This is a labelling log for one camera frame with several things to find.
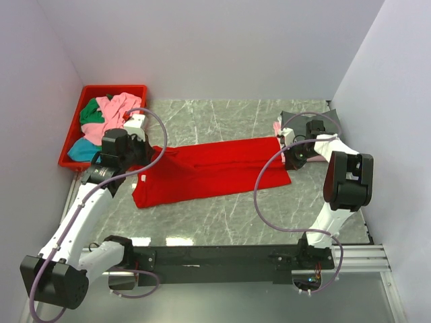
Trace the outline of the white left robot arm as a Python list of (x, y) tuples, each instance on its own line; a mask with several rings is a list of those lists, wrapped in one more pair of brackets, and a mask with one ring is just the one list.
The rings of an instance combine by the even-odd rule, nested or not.
[(135, 265), (133, 242), (108, 236), (82, 256), (89, 234), (133, 167), (148, 167), (154, 150), (142, 129), (110, 129), (102, 149), (82, 176), (77, 196), (63, 222), (37, 256), (25, 256), (20, 272), (31, 301), (74, 310), (102, 273)]

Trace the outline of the red t-shirt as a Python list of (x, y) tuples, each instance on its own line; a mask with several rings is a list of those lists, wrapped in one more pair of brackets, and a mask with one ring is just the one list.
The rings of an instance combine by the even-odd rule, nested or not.
[(154, 147), (157, 163), (140, 173), (132, 197), (140, 209), (193, 199), (289, 185), (275, 137), (221, 141), (165, 151)]

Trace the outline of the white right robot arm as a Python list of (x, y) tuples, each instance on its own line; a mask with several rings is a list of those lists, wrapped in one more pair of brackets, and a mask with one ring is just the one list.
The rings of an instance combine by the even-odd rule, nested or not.
[(323, 185), (325, 203), (295, 253), (300, 268), (331, 262), (330, 247), (344, 222), (372, 198), (374, 158), (349, 148), (324, 122), (306, 123), (304, 140), (284, 152), (287, 170), (299, 170), (312, 157), (328, 162)]

